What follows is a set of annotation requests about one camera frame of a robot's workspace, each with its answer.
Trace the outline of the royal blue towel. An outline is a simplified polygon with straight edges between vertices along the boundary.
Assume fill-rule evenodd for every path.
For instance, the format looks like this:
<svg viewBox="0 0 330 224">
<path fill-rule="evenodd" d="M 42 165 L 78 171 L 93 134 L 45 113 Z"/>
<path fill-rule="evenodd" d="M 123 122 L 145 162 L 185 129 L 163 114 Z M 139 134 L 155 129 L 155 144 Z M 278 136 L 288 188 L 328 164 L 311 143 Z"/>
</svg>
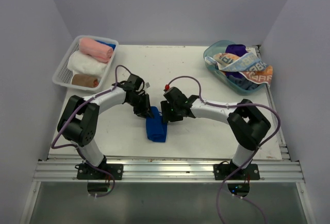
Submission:
<svg viewBox="0 0 330 224">
<path fill-rule="evenodd" d="M 164 143 L 167 138 L 167 123 L 163 122 L 162 115 L 156 106 L 151 107 L 153 118 L 146 118 L 146 135 L 152 142 Z"/>
</svg>

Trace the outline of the orange blue printed towel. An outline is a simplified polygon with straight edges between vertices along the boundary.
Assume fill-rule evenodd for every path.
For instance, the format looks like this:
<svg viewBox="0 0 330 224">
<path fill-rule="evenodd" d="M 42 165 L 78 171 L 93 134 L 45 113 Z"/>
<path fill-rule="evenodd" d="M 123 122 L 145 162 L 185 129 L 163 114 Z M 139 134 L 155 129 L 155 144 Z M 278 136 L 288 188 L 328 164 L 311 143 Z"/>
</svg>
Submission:
<svg viewBox="0 0 330 224">
<path fill-rule="evenodd" d="M 226 76 L 226 73 L 238 73 L 258 85 L 271 84 L 272 66 L 261 61 L 253 53 L 246 53 L 242 57 L 229 53 L 218 53 L 212 57 L 205 56 L 204 60 L 208 66 L 211 66 L 220 75 Z"/>
</svg>

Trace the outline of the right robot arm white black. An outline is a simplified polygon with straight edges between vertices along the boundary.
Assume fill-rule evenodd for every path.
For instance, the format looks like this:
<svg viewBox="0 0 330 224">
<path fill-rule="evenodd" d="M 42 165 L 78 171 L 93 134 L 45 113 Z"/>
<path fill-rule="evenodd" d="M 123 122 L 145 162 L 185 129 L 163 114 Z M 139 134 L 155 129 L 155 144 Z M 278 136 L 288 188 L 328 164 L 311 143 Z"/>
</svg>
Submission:
<svg viewBox="0 0 330 224">
<path fill-rule="evenodd" d="M 165 86 L 163 96 L 165 100 L 161 102 L 161 112 L 165 123 L 182 121 L 189 117 L 229 125 L 238 142 L 236 153 L 230 162 L 230 174 L 241 179 L 248 173 L 252 154 L 271 127 L 269 120 L 250 100 L 243 99 L 235 108 L 221 107 L 219 102 L 204 103 L 198 95 L 186 97 L 178 88 L 169 85 Z"/>
</svg>

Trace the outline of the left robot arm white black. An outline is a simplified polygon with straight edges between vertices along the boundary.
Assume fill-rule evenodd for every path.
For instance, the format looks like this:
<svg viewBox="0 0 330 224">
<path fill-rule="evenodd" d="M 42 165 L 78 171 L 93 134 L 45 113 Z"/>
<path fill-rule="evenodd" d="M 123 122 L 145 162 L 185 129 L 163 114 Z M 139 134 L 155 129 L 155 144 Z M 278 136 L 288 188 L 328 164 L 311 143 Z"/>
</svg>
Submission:
<svg viewBox="0 0 330 224">
<path fill-rule="evenodd" d="M 114 106 L 127 103 L 133 107 L 136 116 L 153 118 L 149 95 L 143 87 L 144 80 L 131 74 L 128 80 L 115 82 L 112 88 L 96 95 L 84 98 L 71 96 L 60 117 L 52 149 L 63 147 L 55 146 L 58 138 L 63 136 L 89 166 L 89 173 L 96 179 L 103 178 L 107 173 L 106 157 L 94 140 L 98 117 Z"/>
</svg>

